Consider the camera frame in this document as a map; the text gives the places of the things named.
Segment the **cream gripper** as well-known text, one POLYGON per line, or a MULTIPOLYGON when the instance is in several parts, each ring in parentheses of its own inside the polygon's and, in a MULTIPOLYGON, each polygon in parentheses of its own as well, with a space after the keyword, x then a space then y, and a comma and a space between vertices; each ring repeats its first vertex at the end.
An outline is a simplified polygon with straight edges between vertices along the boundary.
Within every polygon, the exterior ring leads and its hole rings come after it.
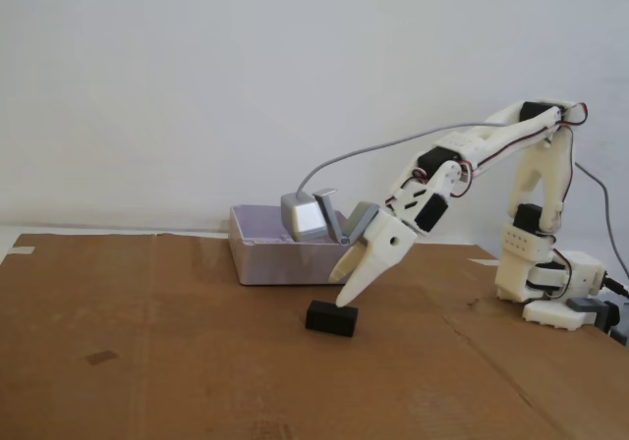
POLYGON ((329 282, 341 282, 351 274, 337 296, 337 306, 347 306, 382 273, 398 264, 416 238, 414 230, 400 219, 378 211, 363 233, 365 246, 349 247, 329 275, 329 282))

